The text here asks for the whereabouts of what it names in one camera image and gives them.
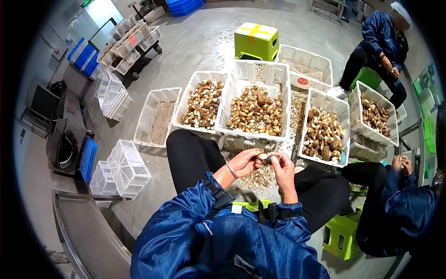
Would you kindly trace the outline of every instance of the stacked blue crate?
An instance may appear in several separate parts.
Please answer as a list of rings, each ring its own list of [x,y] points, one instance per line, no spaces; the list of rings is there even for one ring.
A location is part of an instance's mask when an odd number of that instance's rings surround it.
[[[76,68],[84,72],[88,77],[96,79],[100,70],[100,65],[96,61],[98,55],[99,53],[93,46],[88,44],[84,38],[81,38],[68,55],[67,60],[71,61]]]
[[[203,0],[167,0],[173,17],[183,17],[203,6]]]

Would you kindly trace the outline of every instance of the blue plastic crate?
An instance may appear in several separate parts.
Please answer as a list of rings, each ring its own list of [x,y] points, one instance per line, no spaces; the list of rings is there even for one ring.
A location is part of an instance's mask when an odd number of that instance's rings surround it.
[[[93,141],[91,137],[87,138],[79,166],[79,170],[85,182],[91,181],[91,170],[93,169],[93,162],[95,160],[97,149],[98,145],[95,143],[95,141]]]
[[[84,41],[84,38],[81,38],[80,41],[74,46],[73,50],[70,52],[70,54],[66,58],[68,61],[71,60],[71,57],[76,53],[76,51],[78,50],[79,46],[82,44],[83,41]]]
[[[99,52],[96,52],[96,54],[91,58],[90,62],[85,67],[84,73],[87,76],[91,76],[91,74],[93,74],[96,67],[98,66],[99,63],[96,62],[98,55],[99,55]]]
[[[96,53],[96,50],[91,46],[87,45],[85,49],[82,51],[82,53],[79,55],[76,62],[74,62],[74,66],[76,66],[81,71],[84,71],[85,68],[83,68],[85,62],[87,62],[88,58],[93,54]]]
[[[188,2],[187,4],[185,4],[184,8],[179,8],[178,10],[174,9],[174,11],[170,11],[172,12],[173,17],[184,17],[191,14],[203,5],[204,3],[202,0],[191,1],[190,3]]]
[[[202,0],[177,0],[175,2],[169,3],[169,10],[178,10],[178,9],[184,9],[188,5],[195,4],[198,1]]]

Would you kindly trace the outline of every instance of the red sticker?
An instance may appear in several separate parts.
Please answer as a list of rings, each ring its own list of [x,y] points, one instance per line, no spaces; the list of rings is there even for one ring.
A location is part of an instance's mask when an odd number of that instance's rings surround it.
[[[308,80],[305,78],[298,78],[297,82],[299,82],[302,85],[307,85],[308,84]]]

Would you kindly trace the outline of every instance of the black pants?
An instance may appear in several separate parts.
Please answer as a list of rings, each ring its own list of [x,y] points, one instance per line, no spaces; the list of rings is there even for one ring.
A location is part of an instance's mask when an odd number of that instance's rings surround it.
[[[363,48],[355,49],[345,65],[345,71],[339,82],[339,86],[346,91],[350,90],[351,83],[355,80],[361,68],[365,66],[367,66],[367,52]],[[396,86],[395,82],[398,79],[394,78],[384,67],[373,67],[373,70],[380,75],[393,93],[390,102],[395,106],[395,109],[399,108],[407,96],[403,84],[399,83]]]
[[[216,172],[226,163],[215,141],[181,129],[167,138],[167,156],[177,194],[194,187],[206,171]],[[294,186],[310,233],[325,225],[348,204],[350,185],[347,180],[314,165],[294,176]]]
[[[342,168],[342,176],[348,182],[368,187],[367,198],[373,198],[381,193],[386,180],[387,168],[381,163],[363,162],[348,164]]]

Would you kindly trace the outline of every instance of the yellow tape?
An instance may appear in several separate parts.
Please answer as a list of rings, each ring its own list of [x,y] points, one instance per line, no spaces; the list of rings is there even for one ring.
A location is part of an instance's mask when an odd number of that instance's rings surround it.
[[[257,32],[262,33],[262,34],[266,34],[266,35],[270,35],[270,36],[271,36],[271,33],[270,33],[270,32],[259,31],[260,27],[262,27],[262,25],[260,25],[260,24],[256,24],[256,25],[254,26],[253,29],[249,29],[249,28],[245,28],[245,27],[240,27],[240,28],[243,29],[243,30],[248,30],[248,31],[249,31],[249,34],[248,34],[248,44],[250,44],[250,45],[254,45],[254,42],[255,42],[255,40],[254,40],[254,36],[255,36],[255,34],[256,34]]]

